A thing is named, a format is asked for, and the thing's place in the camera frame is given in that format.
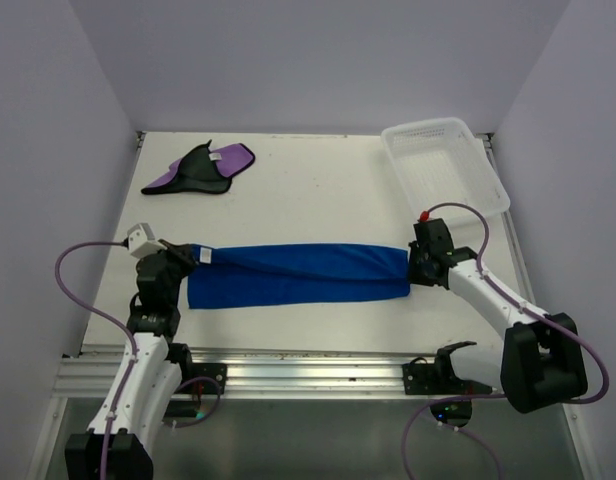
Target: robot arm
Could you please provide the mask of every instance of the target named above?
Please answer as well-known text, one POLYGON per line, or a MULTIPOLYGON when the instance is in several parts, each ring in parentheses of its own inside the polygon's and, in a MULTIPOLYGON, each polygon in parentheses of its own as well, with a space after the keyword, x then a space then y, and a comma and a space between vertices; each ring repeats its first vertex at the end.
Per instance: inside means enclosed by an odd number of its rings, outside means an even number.
POLYGON ((139 292, 131 302, 127 323, 137 354, 126 341, 113 385, 87 433, 69 438, 65 457, 70 480, 100 477, 103 438, 108 428, 107 473, 127 480, 153 478, 150 454, 157 430, 171 396, 182 379, 191 377, 190 350, 172 342, 180 320, 180 284, 197 265, 191 246, 156 241, 147 224, 138 224, 128 232, 127 245, 131 255, 139 258, 139 292), (130 362, 134 364, 128 373, 130 362))
MULTIPOLYGON (((415 234, 417 239, 410 244, 409 281, 452 291, 504 340, 503 349, 498 351, 474 342, 440 349, 433 367, 440 381, 475 380, 503 389, 512 406, 522 413, 586 392, 586 372, 578 344, 531 318, 523 308, 513 307, 493 290, 477 268, 477 254, 467 247, 456 249, 442 219, 419 222, 415 234)), ((528 304, 485 267, 484 274, 522 307, 577 332, 568 315, 548 315, 528 304)))

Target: white tabletop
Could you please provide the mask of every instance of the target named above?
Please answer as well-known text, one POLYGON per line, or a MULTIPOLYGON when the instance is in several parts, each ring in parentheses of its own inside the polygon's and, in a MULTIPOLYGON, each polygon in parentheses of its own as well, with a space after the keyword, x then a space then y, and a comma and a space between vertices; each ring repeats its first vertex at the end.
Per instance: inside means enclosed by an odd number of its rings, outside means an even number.
MULTIPOLYGON (((407 249, 413 215, 378 136, 224 133, 148 133, 117 228, 148 222, 158 238, 215 247, 342 242, 407 249), (142 187, 166 172, 191 148, 244 143, 256 155, 223 195, 144 196, 142 187)), ((485 262, 519 290, 503 220, 491 218, 485 262)), ((451 230, 455 246, 477 250, 482 227, 451 230)), ((113 249, 96 305, 124 323, 136 292, 135 263, 113 249)), ((180 297, 177 342, 190 347, 355 352, 434 352, 463 340, 501 340, 463 300, 441 287, 413 286, 409 297, 365 303, 301 304, 224 310, 190 310, 180 297)), ((115 327, 90 318, 84 348, 118 345, 115 327)))

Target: plastic basket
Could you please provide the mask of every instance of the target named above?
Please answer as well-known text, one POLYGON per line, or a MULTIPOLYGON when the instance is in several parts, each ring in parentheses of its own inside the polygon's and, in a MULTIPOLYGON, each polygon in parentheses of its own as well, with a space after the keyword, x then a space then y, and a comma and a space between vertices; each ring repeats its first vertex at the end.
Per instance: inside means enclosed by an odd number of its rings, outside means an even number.
MULTIPOLYGON (((510 198, 484 146, 458 118, 438 118, 387 128, 381 139, 417 219, 442 202, 459 202, 485 217, 505 212, 510 198)), ((463 209, 443 212, 448 225, 476 220, 463 209)))

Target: white wall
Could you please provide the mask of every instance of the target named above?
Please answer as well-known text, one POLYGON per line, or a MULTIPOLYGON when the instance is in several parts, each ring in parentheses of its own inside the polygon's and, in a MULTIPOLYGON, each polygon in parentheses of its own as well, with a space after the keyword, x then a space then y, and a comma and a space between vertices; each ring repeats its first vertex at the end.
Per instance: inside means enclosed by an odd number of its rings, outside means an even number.
POLYGON ((610 393, 581 416, 614 480, 616 0, 572 0, 495 147, 538 300, 575 318, 608 363, 610 393))
MULTIPOLYGON (((111 238, 135 146, 68 1, 0 1, 0 479, 25 475, 60 356, 85 327, 54 260, 111 238)), ((87 298, 104 253, 67 265, 87 298)))
POLYGON ((142 129, 499 125, 568 0, 71 0, 142 129))

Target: blue towel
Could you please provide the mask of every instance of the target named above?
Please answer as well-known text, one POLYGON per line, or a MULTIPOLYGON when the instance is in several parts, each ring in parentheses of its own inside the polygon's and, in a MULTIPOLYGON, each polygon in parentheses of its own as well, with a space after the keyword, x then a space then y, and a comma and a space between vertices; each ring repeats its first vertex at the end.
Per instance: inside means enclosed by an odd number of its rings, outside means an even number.
MULTIPOLYGON (((199 258, 201 247, 193 249, 199 258)), ((408 252, 398 248, 315 243, 211 250, 210 263, 188 277, 190 308, 365 302, 410 293, 408 252)))

